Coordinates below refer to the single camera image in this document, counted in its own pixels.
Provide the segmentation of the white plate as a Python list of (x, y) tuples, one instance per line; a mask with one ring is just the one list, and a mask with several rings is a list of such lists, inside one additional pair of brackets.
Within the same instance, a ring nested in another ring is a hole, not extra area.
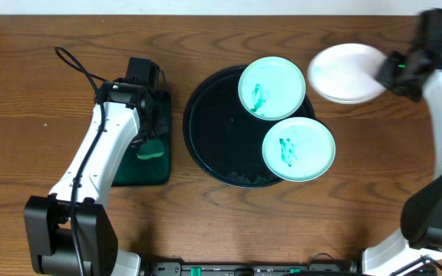
[(386, 91), (375, 80), (386, 56), (366, 44), (338, 44), (318, 53), (307, 70), (321, 97), (338, 104), (362, 104)]

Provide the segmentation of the green scrubbing sponge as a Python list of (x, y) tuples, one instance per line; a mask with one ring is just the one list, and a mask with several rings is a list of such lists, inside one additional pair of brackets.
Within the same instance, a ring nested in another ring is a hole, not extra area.
[(137, 152), (137, 158), (149, 160), (159, 158), (164, 154), (164, 144), (161, 140), (148, 140), (140, 145)]

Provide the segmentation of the mint green plate front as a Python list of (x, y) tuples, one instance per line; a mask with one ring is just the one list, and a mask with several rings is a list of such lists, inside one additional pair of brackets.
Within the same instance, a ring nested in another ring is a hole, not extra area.
[(335, 155), (332, 133), (322, 123), (306, 117), (276, 123), (262, 141), (262, 158), (269, 170), (292, 182), (307, 182), (323, 175)]

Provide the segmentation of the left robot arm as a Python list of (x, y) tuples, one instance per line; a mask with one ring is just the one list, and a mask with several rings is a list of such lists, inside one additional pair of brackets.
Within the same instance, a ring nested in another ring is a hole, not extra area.
[(139, 255), (120, 250), (106, 207), (113, 184), (162, 179), (170, 168), (170, 112), (164, 77), (132, 57), (126, 75), (95, 94), (91, 125), (66, 173), (24, 210), (31, 265), (47, 275), (138, 275)]

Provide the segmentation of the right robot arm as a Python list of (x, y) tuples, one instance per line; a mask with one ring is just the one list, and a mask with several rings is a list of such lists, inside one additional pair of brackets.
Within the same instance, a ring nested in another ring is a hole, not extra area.
[(400, 228), (361, 257), (364, 275), (406, 275), (442, 260), (442, 8), (418, 15), (411, 49), (392, 52), (375, 79), (393, 94), (424, 100), (432, 122), (432, 182), (405, 202)]

